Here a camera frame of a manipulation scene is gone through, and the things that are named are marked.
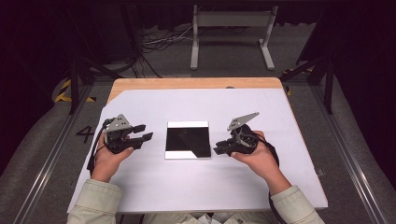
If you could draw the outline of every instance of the white paper sheet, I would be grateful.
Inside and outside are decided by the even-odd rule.
[[[287,179],[298,185],[316,208],[328,206],[304,139],[283,89],[210,89],[124,91],[102,111],[105,119],[123,114],[132,125],[154,132],[124,161],[111,183],[123,189],[121,213],[239,211],[269,209],[268,187],[245,164],[212,151],[209,160],[164,159],[168,121],[208,120],[210,145],[230,137],[233,118],[260,115],[248,125],[262,130],[280,160]],[[68,212],[85,180],[85,161]]]

